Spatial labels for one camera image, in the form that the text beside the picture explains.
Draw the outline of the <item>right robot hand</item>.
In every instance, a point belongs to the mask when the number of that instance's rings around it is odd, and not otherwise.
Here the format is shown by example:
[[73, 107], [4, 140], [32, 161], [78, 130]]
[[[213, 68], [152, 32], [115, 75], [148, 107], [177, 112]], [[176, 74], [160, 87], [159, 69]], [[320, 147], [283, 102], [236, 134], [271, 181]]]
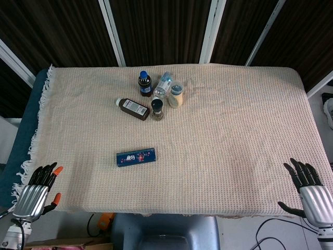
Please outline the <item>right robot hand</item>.
[[310, 164], [290, 158], [291, 164], [284, 163], [299, 194], [302, 209], [291, 208], [278, 202], [285, 212], [306, 218], [321, 229], [332, 228], [332, 195], [324, 186], [317, 170]]

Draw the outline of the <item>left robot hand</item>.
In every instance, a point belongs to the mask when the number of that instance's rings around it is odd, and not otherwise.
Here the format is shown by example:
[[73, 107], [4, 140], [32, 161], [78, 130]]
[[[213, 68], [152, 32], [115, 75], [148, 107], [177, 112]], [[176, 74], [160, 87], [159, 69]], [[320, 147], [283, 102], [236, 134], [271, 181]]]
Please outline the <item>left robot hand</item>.
[[57, 164], [53, 163], [44, 167], [40, 166], [33, 172], [12, 212], [14, 219], [32, 223], [58, 206], [61, 199], [60, 193], [55, 195], [49, 205], [45, 203], [56, 178], [62, 170], [62, 166], [57, 167]]

